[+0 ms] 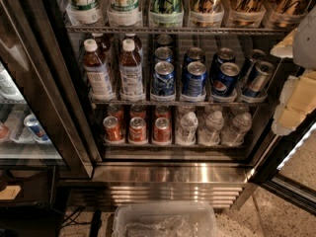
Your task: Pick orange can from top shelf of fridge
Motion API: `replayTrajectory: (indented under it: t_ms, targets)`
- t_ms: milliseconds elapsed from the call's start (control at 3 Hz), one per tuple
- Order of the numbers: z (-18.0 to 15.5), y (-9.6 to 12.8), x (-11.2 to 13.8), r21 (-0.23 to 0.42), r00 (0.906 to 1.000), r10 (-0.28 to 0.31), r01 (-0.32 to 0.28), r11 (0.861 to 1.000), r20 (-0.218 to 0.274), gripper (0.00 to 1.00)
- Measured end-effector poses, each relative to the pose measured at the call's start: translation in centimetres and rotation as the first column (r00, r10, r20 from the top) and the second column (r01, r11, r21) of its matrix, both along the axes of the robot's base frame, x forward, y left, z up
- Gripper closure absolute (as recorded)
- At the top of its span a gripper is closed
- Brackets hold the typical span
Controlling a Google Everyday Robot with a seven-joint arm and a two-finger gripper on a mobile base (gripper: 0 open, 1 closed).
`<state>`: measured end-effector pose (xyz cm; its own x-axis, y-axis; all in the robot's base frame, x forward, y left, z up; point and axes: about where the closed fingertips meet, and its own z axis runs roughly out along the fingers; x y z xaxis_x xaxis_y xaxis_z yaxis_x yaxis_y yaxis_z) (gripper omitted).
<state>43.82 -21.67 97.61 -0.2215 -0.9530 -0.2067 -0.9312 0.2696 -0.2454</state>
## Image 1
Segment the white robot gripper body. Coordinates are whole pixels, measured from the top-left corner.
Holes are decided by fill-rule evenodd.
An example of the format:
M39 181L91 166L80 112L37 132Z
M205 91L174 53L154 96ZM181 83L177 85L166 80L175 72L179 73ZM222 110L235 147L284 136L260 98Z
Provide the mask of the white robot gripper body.
M298 25L292 52L295 64L316 70L316 6Z

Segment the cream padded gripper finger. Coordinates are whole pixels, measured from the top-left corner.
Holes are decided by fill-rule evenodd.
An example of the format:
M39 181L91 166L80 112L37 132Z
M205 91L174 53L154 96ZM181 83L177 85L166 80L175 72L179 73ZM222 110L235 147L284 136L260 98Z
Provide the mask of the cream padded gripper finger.
M272 131L289 135L316 109L316 71L307 69L301 76L289 76L276 107Z
M278 58L292 58L292 45L297 29L291 31L282 41L276 44L270 51L270 54Z

